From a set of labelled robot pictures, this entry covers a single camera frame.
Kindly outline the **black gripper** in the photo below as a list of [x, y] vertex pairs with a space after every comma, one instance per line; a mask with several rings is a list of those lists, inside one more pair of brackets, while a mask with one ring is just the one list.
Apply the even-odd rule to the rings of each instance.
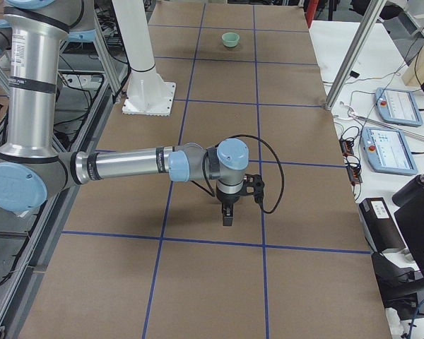
[[240, 192], [228, 194], [218, 189], [216, 197], [222, 205], [223, 226], [232, 226], [234, 218], [233, 205], [239, 201]]

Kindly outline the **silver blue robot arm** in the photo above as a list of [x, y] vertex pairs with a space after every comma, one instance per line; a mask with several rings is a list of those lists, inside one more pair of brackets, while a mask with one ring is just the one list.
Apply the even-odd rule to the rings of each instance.
[[92, 1], [7, 1], [12, 28], [8, 134], [0, 147], [0, 208], [20, 214], [75, 185], [166, 173], [174, 182], [214, 180], [223, 224], [245, 195], [247, 145], [234, 137], [123, 153], [57, 152], [52, 145], [60, 44], [70, 33], [95, 36]]

